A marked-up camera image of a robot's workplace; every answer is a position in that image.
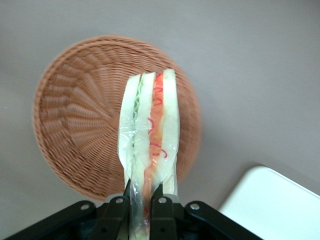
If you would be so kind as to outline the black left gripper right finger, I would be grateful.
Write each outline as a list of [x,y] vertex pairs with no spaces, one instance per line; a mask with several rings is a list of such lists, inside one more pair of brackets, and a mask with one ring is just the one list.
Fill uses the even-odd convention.
[[202,201],[182,206],[159,186],[151,198],[151,240],[259,240],[260,237]]

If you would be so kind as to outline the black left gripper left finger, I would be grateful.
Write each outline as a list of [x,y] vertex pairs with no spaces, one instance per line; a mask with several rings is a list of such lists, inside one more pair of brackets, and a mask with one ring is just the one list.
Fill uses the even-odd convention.
[[127,240],[129,233],[130,184],[124,193],[107,197],[97,207],[78,201],[7,237],[8,240]]

